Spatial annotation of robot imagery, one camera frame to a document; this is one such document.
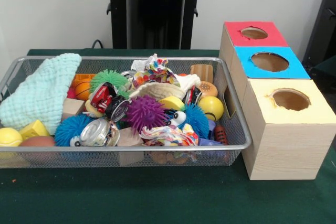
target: red square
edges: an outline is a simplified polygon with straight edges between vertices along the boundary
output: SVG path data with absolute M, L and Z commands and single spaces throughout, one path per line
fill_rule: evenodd
M 288 47 L 273 22 L 225 22 L 227 32 L 237 47 Z

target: purple spiky ball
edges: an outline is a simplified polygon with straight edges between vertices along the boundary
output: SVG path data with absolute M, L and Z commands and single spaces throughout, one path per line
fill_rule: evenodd
M 165 125 L 167 115 L 162 104 L 149 95 L 133 98 L 128 105 L 125 121 L 129 122 L 134 130 L 141 132 L 143 127 L 149 129 Z

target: white wall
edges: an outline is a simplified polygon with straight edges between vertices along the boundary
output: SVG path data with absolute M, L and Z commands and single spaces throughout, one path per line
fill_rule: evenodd
M 109 0 L 0 0 L 0 76 L 30 48 L 111 45 Z M 303 57 L 321 0 L 198 0 L 192 47 L 218 49 L 224 20 L 273 20 Z

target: blue square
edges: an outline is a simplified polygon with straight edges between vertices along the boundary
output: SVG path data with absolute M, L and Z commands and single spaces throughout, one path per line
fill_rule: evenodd
M 235 48 L 248 78 L 310 79 L 290 47 Z

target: stacked wooden boxes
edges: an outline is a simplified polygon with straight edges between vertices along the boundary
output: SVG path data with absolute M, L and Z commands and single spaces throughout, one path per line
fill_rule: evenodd
M 253 142 L 250 179 L 315 179 L 336 116 L 271 22 L 226 22 L 220 58 L 235 85 Z

